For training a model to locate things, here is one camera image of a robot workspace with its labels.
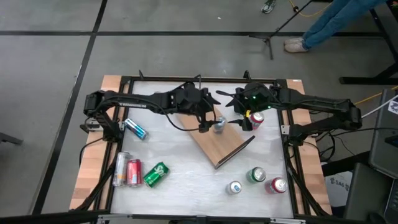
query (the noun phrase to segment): yellow cable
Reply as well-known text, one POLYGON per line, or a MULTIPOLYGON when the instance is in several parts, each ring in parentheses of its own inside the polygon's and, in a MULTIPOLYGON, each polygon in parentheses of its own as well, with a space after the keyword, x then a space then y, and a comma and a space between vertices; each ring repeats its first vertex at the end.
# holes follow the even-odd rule
MULTIPOLYGON (((396 90, 396 89, 398 89, 398 86, 395 86, 395 87, 392 87, 392 88, 391 88, 391 90, 396 90)), ((361 100, 361 101, 358 101, 358 102, 354 103, 354 105, 358 105, 358 104, 360 104, 360 103, 366 102, 366 101, 371 100, 371 99, 373 99, 373 98, 375 98, 375 97, 377 97, 377 96, 380 96, 380 95, 381 95, 381 93, 375 94, 375 95, 373 95, 373 96, 370 96, 370 97, 368 97, 368 98, 366 98, 366 99, 363 99, 363 100, 361 100)))
MULTIPOLYGON (((295 5, 293 4, 292 0, 289 0, 289 2, 290 2, 290 4, 292 5, 292 7, 294 8, 295 5)), ((300 12, 299 14, 300 14, 300 16, 302 16, 302 17, 312 17, 312 16, 316 16, 316 15, 318 15, 319 13, 323 12, 327 7, 329 7, 330 4, 331 4, 331 3, 329 3, 327 6, 325 6, 325 7, 324 7, 323 9, 321 9, 320 11, 318 11, 318 12, 316 12, 316 13, 314 13, 314 14, 311 14, 311 15, 302 14, 301 12, 300 12)))

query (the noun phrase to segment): sneaker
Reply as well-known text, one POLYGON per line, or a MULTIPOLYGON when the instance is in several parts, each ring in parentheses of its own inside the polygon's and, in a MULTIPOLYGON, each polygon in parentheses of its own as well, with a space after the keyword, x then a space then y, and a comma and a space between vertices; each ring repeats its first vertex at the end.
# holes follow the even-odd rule
POLYGON ((268 0, 261 8, 262 13, 270 13, 276 5, 276 0, 268 0))
POLYGON ((287 44, 285 50, 289 53, 307 52, 308 50, 303 47, 303 42, 287 44))
POLYGON ((294 44, 294 43, 301 43, 301 42, 303 42, 303 40, 304 39, 302 37, 285 40, 284 45, 294 44))

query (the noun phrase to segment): blue jeans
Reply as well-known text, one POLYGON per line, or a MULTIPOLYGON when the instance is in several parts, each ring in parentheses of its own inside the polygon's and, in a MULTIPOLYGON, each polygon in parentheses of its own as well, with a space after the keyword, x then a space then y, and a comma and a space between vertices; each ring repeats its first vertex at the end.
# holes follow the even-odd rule
POLYGON ((310 49, 327 40, 349 22, 387 0, 334 0, 303 35, 303 47, 310 49))

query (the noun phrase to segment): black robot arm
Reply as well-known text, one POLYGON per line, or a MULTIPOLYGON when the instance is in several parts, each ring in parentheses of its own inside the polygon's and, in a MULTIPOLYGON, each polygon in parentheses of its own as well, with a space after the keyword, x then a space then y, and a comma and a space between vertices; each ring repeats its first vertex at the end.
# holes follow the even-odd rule
POLYGON ((106 111, 113 106, 142 108, 158 114, 187 114, 197 117, 197 130, 204 133, 217 121, 207 121, 206 113, 213 111, 220 103, 211 97, 207 88, 197 89, 192 82, 186 82, 165 93, 138 95, 96 91, 86 96, 84 114, 97 120, 104 131, 104 140, 118 142, 122 138, 119 124, 111 120, 106 111))
POLYGON ((283 133, 289 134, 289 143, 301 146, 308 135, 333 129, 355 130, 362 126, 361 111, 349 100, 336 100, 317 96, 303 95, 297 90, 271 86, 262 83, 248 83, 245 88, 236 88, 230 94, 216 91, 218 94, 232 96, 226 106, 233 106, 234 111, 244 118, 230 121, 238 123, 244 131, 252 131, 248 113, 275 108, 277 110, 295 110, 298 108, 331 113, 333 116, 307 125, 292 124, 283 133))

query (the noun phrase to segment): red soda can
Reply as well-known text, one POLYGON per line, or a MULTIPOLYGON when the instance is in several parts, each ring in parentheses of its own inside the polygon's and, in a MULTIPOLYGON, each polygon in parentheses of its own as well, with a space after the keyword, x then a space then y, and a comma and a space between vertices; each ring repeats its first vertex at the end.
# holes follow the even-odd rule
POLYGON ((253 127, 253 130, 259 128, 260 124, 264 121, 264 115, 260 112, 250 114, 249 121, 253 127))
POLYGON ((137 187, 141 184, 141 161, 139 159, 131 159, 127 162, 127 186, 137 187))
POLYGON ((266 182, 266 191, 269 194, 281 194, 287 190, 287 182, 283 178, 276 177, 266 182))

